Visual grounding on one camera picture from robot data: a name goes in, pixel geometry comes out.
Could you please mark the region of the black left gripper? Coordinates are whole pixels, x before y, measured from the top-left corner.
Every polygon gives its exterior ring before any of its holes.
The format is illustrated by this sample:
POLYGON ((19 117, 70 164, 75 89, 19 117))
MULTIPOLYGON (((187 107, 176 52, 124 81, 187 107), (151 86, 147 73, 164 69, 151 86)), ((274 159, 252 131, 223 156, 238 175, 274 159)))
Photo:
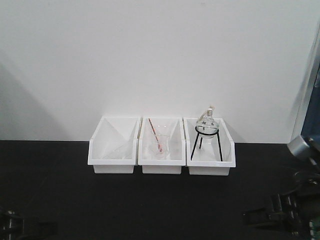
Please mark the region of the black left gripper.
POLYGON ((45 240, 58 233, 58 224, 22 216, 12 210, 0 210, 1 240, 45 240))

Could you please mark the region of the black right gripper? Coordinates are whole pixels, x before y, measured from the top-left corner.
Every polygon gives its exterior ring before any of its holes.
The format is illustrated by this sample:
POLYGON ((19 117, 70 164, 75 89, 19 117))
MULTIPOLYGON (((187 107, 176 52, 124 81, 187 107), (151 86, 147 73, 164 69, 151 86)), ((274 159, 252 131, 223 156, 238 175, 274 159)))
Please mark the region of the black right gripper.
POLYGON ((304 240, 311 238, 312 200, 295 193, 267 197, 264 206, 242 212, 242 222, 261 230, 286 232, 304 240))

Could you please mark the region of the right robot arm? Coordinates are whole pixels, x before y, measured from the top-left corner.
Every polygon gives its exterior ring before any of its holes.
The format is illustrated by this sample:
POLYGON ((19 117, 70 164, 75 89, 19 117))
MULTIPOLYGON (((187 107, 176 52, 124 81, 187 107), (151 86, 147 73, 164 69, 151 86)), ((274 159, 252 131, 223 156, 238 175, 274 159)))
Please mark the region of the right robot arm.
POLYGON ((242 213, 243 224, 262 230, 288 232, 302 240, 320 238, 320 140, 298 135, 287 144, 297 159, 313 166, 293 175, 295 187, 266 199, 262 208, 242 213))

